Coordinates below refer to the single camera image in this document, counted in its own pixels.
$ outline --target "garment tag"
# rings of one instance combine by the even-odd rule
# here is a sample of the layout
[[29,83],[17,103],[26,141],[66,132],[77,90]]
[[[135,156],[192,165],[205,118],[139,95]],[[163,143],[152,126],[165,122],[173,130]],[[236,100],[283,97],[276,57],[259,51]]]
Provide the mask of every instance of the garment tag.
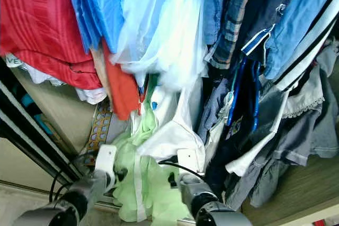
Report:
[[230,91],[227,93],[227,95],[224,98],[224,106],[219,111],[219,117],[222,117],[225,120],[225,123],[227,122],[229,110],[231,109],[232,102],[233,102],[234,94],[233,91]]
[[[194,149],[179,149],[177,155],[179,165],[184,166],[194,172],[199,171],[198,159]],[[187,173],[187,171],[179,168],[179,173]]]
[[11,53],[6,54],[6,65],[9,68],[18,67],[22,64],[23,64],[23,62],[19,58],[17,58],[15,55],[13,55]]

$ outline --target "gray clothing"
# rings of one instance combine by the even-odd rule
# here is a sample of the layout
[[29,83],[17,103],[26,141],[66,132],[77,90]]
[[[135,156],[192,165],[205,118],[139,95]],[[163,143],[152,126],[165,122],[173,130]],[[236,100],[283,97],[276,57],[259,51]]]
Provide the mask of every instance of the gray clothing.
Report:
[[260,207],[271,198],[278,186],[279,178],[288,167],[289,165],[282,161],[270,159],[250,194],[252,206]]
[[213,88],[210,98],[207,100],[204,106],[201,121],[197,134],[201,138],[202,142],[206,144],[207,133],[212,126],[218,121],[218,113],[224,106],[224,98],[228,93],[228,80],[222,79],[220,84]]
[[339,143],[335,132],[336,117],[338,115],[338,104],[327,79],[327,73],[320,71],[323,94],[325,101],[321,116],[317,119],[315,128],[311,135],[312,155],[322,158],[331,158],[338,154]]
[[318,104],[313,110],[305,112],[295,119],[296,121],[289,123],[287,128],[281,130],[281,138],[273,158],[290,165],[306,166],[311,151],[313,128],[321,112],[322,105]]
[[334,38],[332,40],[327,39],[326,42],[330,41],[317,56],[317,62],[322,70],[326,73],[326,76],[329,77],[334,69],[335,61],[338,56],[338,45],[339,42]]
[[225,202],[229,208],[233,210],[238,210],[240,208],[243,201],[255,185],[261,169],[270,159],[272,148],[274,148],[274,145],[275,142],[272,140],[259,152],[259,154],[256,156],[254,161],[247,169],[244,176],[242,176],[240,179],[237,177],[233,177],[231,179],[231,182],[233,183],[225,183]]
[[281,120],[280,108],[285,107],[285,100],[288,95],[288,92],[278,90],[271,81],[264,79],[263,76],[261,76],[261,84],[258,128],[249,137],[253,145],[260,142],[271,132],[277,132]]

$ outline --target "light blue shirt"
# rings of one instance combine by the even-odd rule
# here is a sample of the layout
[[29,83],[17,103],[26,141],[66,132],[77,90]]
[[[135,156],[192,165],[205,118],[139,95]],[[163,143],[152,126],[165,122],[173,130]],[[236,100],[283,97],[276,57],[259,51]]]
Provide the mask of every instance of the light blue shirt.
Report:
[[295,48],[325,2],[326,0],[291,0],[266,43],[269,53],[266,56],[264,75],[267,79],[274,79],[290,61]]

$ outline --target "blue shirt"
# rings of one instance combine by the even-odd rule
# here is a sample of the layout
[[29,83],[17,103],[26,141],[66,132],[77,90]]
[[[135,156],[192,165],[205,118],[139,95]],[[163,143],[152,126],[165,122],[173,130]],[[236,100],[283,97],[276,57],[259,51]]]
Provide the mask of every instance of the blue shirt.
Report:
[[86,52],[98,48],[104,37],[111,52],[118,47],[120,30],[124,23],[122,0],[72,0]]
[[291,0],[266,42],[269,52],[264,75],[267,79],[274,79],[280,68],[289,61],[325,2],[326,0]]

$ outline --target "clothing label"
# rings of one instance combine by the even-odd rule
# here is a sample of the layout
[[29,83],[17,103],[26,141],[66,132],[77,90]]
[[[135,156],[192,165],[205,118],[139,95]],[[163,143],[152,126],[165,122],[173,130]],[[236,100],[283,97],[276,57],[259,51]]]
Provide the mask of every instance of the clothing label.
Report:
[[19,58],[17,58],[15,55],[13,55],[11,53],[6,54],[6,65],[9,68],[18,67],[22,64],[23,64],[23,62]]
[[228,140],[231,136],[235,135],[240,130],[242,119],[243,119],[243,117],[241,117],[237,121],[234,121],[234,123],[232,124],[231,128],[228,131],[228,134],[226,136],[226,140]]

